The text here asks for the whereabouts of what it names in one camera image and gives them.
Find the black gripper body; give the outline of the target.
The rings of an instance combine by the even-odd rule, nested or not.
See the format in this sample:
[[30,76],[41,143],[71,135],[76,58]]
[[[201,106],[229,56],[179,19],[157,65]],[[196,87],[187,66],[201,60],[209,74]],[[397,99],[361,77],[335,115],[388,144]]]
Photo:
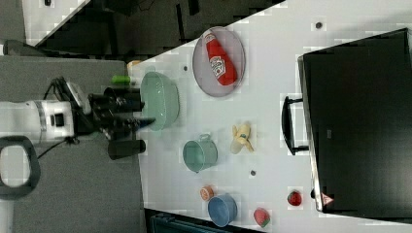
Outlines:
[[122,97],[89,94],[87,102],[90,112],[80,108],[74,113],[74,132],[76,136],[86,136],[95,132],[102,133],[109,141],[120,140],[130,135],[126,119],[118,116],[126,100]]

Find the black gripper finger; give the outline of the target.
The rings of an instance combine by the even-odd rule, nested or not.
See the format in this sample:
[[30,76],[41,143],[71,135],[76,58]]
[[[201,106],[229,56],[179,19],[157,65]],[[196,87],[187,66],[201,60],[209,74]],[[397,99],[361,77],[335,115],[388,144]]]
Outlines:
[[114,126],[116,128],[139,130],[141,128],[147,127],[155,122],[152,117],[149,118],[118,118],[114,121]]
[[112,108],[118,112],[141,112],[145,104],[139,100],[117,98]]

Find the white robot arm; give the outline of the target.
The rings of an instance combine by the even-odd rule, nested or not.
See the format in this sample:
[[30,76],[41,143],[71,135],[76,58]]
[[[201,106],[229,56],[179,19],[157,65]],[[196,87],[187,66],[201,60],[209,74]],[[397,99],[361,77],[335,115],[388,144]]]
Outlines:
[[155,123],[153,117],[124,118],[141,112],[140,98],[109,95],[57,94],[54,99],[1,103],[1,198],[16,200],[31,193],[41,178],[39,145],[61,143],[102,133],[113,146]]

